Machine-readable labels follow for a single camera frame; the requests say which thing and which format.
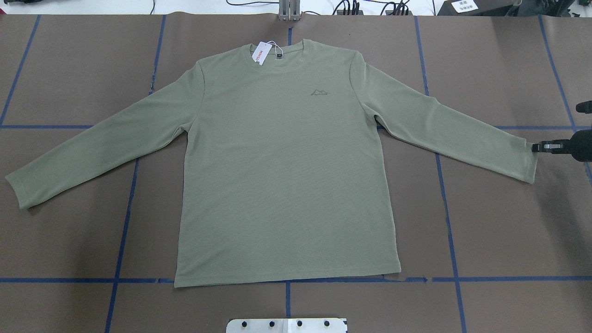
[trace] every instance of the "white hang tag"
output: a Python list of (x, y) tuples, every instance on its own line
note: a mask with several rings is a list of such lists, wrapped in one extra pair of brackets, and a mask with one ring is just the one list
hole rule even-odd
[(263, 65), (265, 57), (267, 57), (267, 54), (269, 53), (269, 50), (271, 50), (271, 47), (271, 44), (267, 44), (263, 41), (260, 41), (259, 45), (257, 45), (257, 48), (253, 52), (253, 60), (255, 62), (258, 62), (260, 65)]
[(456, 1), (452, 2), (451, 5), (456, 12), (470, 12), (479, 9), (473, 0)]

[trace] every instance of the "mountain logo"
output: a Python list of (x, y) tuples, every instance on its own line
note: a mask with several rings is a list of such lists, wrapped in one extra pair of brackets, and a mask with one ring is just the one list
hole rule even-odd
[(325, 90), (315, 90), (313, 91), (312, 94), (310, 94), (311, 96), (316, 96), (316, 95), (329, 95), (328, 92), (326, 92)]

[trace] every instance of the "white mounting plate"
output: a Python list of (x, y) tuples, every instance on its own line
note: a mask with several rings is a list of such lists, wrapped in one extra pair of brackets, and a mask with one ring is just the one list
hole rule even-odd
[(345, 318), (233, 319), (226, 333), (347, 333)]

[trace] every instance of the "white floor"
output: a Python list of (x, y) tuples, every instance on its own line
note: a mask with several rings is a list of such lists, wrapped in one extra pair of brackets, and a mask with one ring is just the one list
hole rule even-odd
[[(258, 14), (278, 12), (277, 4), (254, 4), (231, 6), (225, 0), (155, 0), (155, 14), (169, 14), (175, 11), (192, 14)], [(252, 0), (229, 0), (232, 3), (251, 2)], [(436, 11), (444, 0), (434, 0)], [(338, 0), (301, 0), (301, 11), (315, 11), (330, 15), (339, 3)], [(592, 17), (592, 7), (577, 5), (576, 0), (571, 12), (583, 17)], [(433, 15), (431, 0), (409, 0), (407, 4), (414, 15)], [(383, 4), (361, 0), (360, 9), (364, 15), (380, 14)], [(33, 4), (0, 2), (7, 14), (149, 14), (152, 10), (151, 0), (44, 0)]]

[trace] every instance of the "sage green shirt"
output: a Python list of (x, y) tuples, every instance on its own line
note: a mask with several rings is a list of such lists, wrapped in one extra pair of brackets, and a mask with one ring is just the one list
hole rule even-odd
[(272, 49), (263, 65), (254, 50), (199, 60), (7, 175), (20, 208), (186, 131), (175, 277), (186, 287), (400, 272), (375, 119), (412, 145), (534, 182), (537, 154), (524, 139), (439, 104), (355, 50), (305, 39), (280, 60)]

